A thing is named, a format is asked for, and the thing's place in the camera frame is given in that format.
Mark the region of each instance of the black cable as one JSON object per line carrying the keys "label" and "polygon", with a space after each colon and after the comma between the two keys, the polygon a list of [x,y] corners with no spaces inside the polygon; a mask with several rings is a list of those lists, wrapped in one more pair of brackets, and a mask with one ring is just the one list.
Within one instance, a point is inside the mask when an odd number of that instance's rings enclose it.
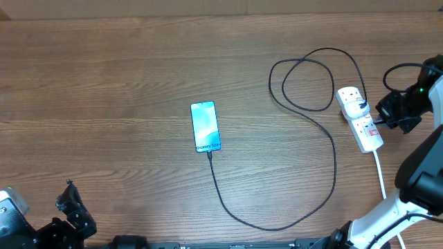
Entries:
{"label": "black cable", "polygon": [[416,67],[420,67],[420,68],[427,68],[427,69],[429,69],[429,70],[435,71],[435,72],[437,72],[437,73],[443,75],[443,71],[441,71],[441,70],[439,70],[439,69],[437,69],[437,68],[433,68],[432,66],[423,65],[423,64],[420,64],[420,63],[403,63],[403,64],[398,64],[398,65],[396,65],[396,66],[393,66],[392,68],[389,68],[389,69],[386,71],[385,75],[383,75],[383,85],[385,85],[385,87],[386,87],[388,90],[393,91],[393,92],[396,92],[396,93],[407,93],[407,92],[408,92],[408,90],[397,90],[397,89],[393,89],[393,88],[391,88],[390,86],[388,86],[388,84],[386,83],[386,77],[388,76],[388,74],[389,74],[390,72],[394,71],[394,70],[397,69],[397,68],[401,68],[401,67],[405,67],[405,66],[416,66]]}
{"label": "black cable", "polygon": [[[337,159],[336,159],[336,150],[335,150],[334,139],[332,138],[331,134],[329,133],[328,130],[326,130],[326,128],[324,128],[321,124],[319,124],[318,122],[316,122],[316,121],[313,120],[312,118],[306,116],[305,114],[303,114],[303,113],[301,113],[301,112],[298,112],[298,111],[295,111],[295,110],[293,110],[293,109],[291,109],[291,108],[289,108],[289,107],[286,107],[286,106],[283,105],[281,102],[279,102],[279,101],[277,100],[277,98],[274,96],[273,91],[272,91],[272,88],[271,88],[271,78],[272,78],[272,72],[273,72],[274,68],[275,68],[278,64],[283,63],[283,62],[293,62],[293,61],[297,61],[297,63],[296,63],[294,66],[292,66],[291,70],[286,74],[286,76],[285,76],[284,79],[283,79],[283,82],[282,82],[282,93],[283,93],[283,96],[286,98],[286,100],[288,100],[288,102],[289,102],[290,104],[292,104],[293,106],[295,106],[295,107],[297,107],[297,108],[299,108],[299,109],[305,110],[305,111],[324,111],[324,110],[326,110],[326,109],[331,105],[332,100],[334,99],[334,89],[335,89],[334,78],[332,77],[332,73],[331,73],[330,69],[329,69],[326,65],[324,65],[323,63],[318,62],[318,61],[316,61],[316,60],[313,60],[313,59],[307,59],[307,58],[306,58],[308,55],[311,55],[312,53],[315,53],[316,51],[319,51],[319,50],[326,50],[326,49],[329,49],[329,50],[337,50],[337,51],[340,51],[340,52],[342,52],[342,53],[345,53],[345,54],[346,54],[346,55],[352,60],[352,62],[354,62],[354,65],[355,65],[355,67],[356,67],[356,69],[357,69],[357,72],[359,73],[359,76],[360,76],[361,84],[362,84],[362,86],[363,86],[363,92],[365,93],[365,102],[362,104],[362,108],[363,108],[363,107],[367,104],[367,99],[368,99],[368,98],[367,98],[367,96],[366,96],[365,84],[363,83],[363,78],[362,78],[362,76],[361,76],[361,73],[360,73],[359,67],[357,66],[357,64],[356,64],[356,62],[355,62],[355,60],[354,60],[354,58],[352,58],[352,56],[351,56],[350,54],[346,53],[346,52],[343,51],[343,50],[337,49],[337,48],[319,48],[319,49],[316,49],[316,50],[314,50],[314,51],[308,53],[308,54],[305,55],[303,58],[299,58],[299,59],[284,59],[284,60],[281,60],[281,61],[279,61],[279,62],[276,62],[276,63],[272,66],[272,68],[271,68],[271,72],[269,73],[269,83],[268,83],[268,88],[269,88],[269,93],[271,94],[271,96],[272,96],[272,98],[275,100],[275,102],[277,102],[277,104],[279,104],[281,107],[285,108],[286,110],[291,111],[291,112],[293,112],[293,113],[295,113],[295,114],[298,114],[298,115],[300,115],[300,116],[302,116],[302,117],[308,119],[309,121],[313,122],[313,123],[314,123],[317,127],[319,127],[319,128],[320,128],[320,129],[321,129],[321,130],[327,135],[327,137],[331,140],[331,144],[332,144],[332,152],[333,152],[333,154],[334,154],[334,180],[333,180],[333,182],[332,182],[331,191],[330,191],[330,193],[328,194],[328,196],[326,197],[326,199],[325,199],[325,200],[324,200],[324,201],[323,201],[323,202],[322,202],[317,208],[315,208],[314,210],[312,210],[312,211],[309,212],[308,214],[304,215],[303,217],[301,217],[301,218],[298,219],[297,221],[295,221],[295,222],[293,222],[293,223],[291,223],[291,224],[289,224],[289,225],[287,225],[287,226],[285,226],[285,227],[282,227],[282,228],[261,228],[261,227],[259,227],[259,226],[257,226],[257,225],[253,225],[253,224],[247,223],[247,222],[241,220],[240,218],[237,218],[237,217],[236,217],[234,214],[232,214],[232,213],[228,210],[228,208],[224,205],[223,198],[222,198],[222,196],[221,196],[221,194],[220,194],[220,191],[219,191],[219,188],[218,188],[218,185],[217,185],[217,180],[215,179],[215,174],[214,174],[214,169],[213,169],[213,155],[212,155],[211,152],[208,152],[208,159],[209,159],[209,164],[210,164],[210,170],[211,170],[211,172],[212,172],[212,174],[213,174],[213,179],[214,179],[215,189],[217,190],[217,194],[218,194],[218,196],[219,196],[220,203],[221,203],[221,205],[223,206],[224,210],[229,214],[229,216],[231,216],[231,217],[234,218],[236,221],[238,221],[238,222],[240,222],[240,223],[242,223],[242,224],[244,224],[244,225],[250,226],[250,227],[252,227],[252,228],[257,228],[257,229],[259,229],[259,230],[263,230],[263,231],[281,231],[281,230],[285,230],[285,229],[287,229],[287,228],[290,228],[290,227],[296,225],[297,223],[301,222],[302,220],[306,219],[307,217],[311,216],[313,213],[315,213],[315,212],[317,212],[319,209],[321,209],[321,208],[324,206],[324,204],[326,204],[326,202],[329,200],[329,198],[331,198],[331,195],[332,195],[332,193],[334,192],[335,184],[336,184],[336,177],[337,177]],[[325,69],[328,71],[329,76],[331,77],[331,81],[332,81],[332,94],[331,94],[331,100],[330,100],[329,103],[326,105],[326,107],[324,107],[324,108],[322,108],[322,109],[308,109],[308,108],[300,107],[300,106],[298,106],[297,104],[295,104],[294,102],[292,102],[292,101],[287,97],[286,93],[284,92],[284,83],[286,82],[286,79],[288,78],[289,74],[292,72],[292,70],[295,69],[295,67],[297,67],[297,65],[299,65],[300,63],[305,62],[305,61],[306,61],[306,62],[313,62],[313,63],[316,63],[316,64],[321,65],[323,68],[325,68]]]}
{"label": "black cable", "polygon": [[391,231],[392,229],[394,229],[395,227],[397,227],[400,223],[402,223],[405,220],[410,220],[410,218],[412,217],[422,217],[425,219],[428,219],[429,221],[434,221],[434,222],[438,222],[438,223],[443,223],[443,220],[441,219],[437,219],[434,217],[430,217],[427,216],[425,214],[407,214],[405,216],[403,216],[402,218],[400,218],[398,221],[395,221],[392,225],[390,225],[388,228],[386,228],[383,232],[381,232],[379,235],[377,235],[372,241],[371,243],[369,243],[368,249],[371,249],[371,247],[380,239],[382,238],[385,234],[387,234],[389,231]]}

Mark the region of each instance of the white power strip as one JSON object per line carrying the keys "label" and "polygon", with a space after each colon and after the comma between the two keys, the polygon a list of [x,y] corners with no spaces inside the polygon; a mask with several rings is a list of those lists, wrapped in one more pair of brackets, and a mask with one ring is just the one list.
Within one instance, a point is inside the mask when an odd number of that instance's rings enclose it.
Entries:
{"label": "white power strip", "polygon": [[[344,116],[346,116],[345,104],[363,99],[359,89],[353,86],[338,90],[336,96]],[[347,122],[362,153],[375,151],[383,145],[379,130],[375,127],[370,113]]]}

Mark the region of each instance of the wooden table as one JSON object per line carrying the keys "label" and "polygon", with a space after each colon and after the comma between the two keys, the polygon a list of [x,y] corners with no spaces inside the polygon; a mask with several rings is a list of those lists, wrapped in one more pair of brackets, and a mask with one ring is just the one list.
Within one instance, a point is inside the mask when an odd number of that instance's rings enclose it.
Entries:
{"label": "wooden table", "polygon": [[[39,228],[63,217],[55,199],[73,180],[98,224],[89,246],[117,234],[179,243],[328,235],[381,201],[374,159],[359,151],[336,100],[307,113],[335,139],[335,192],[282,232],[246,227],[222,209],[208,159],[195,152],[190,104],[217,105],[223,145],[213,161],[226,205],[248,222],[284,226],[323,201],[334,164],[327,136],[271,99],[273,63],[342,48],[359,63],[374,107],[388,93],[384,72],[443,52],[442,31],[438,12],[0,22],[0,187],[19,189]],[[311,58],[331,68],[336,90],[361,90],[343,54]],[[275,72],[280,100],[290,66]],[[401,69],[389,84],[404,88],[418,73]],[[327,71],[306,63],[287,90],[296,103],[318,108],[332,88]],[[398,166],[432,129],[430,114],[408,135],[380,129],[388,192]],[[422,221],[402,235],[409,248],[440,248],[442,232]]]}

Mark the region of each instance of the phone screen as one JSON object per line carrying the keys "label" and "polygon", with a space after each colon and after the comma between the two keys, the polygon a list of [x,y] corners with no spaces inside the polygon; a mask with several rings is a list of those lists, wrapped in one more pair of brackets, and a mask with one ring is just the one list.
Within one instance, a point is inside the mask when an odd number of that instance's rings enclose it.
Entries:
{"label": "phone screen", "polygon": [[213,101],[191,104],[192,126],[194,127],[197,152],[216,151],[222,148],[219,126]]}

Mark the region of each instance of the power strip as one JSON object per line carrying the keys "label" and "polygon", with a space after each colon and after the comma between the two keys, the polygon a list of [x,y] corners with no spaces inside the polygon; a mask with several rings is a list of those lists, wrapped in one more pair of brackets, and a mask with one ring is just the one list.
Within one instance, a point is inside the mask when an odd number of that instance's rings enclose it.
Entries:
{"label": "power strip", "polygon": [[[344,116],[346,116],[345,104],[363,99],[359,89],[353,86],[338,90],[336,96]],[[370,113],[353,120],[348,120],[347,123],[362,153],[372,152],[383,145],[379,130],[375,127]]]}

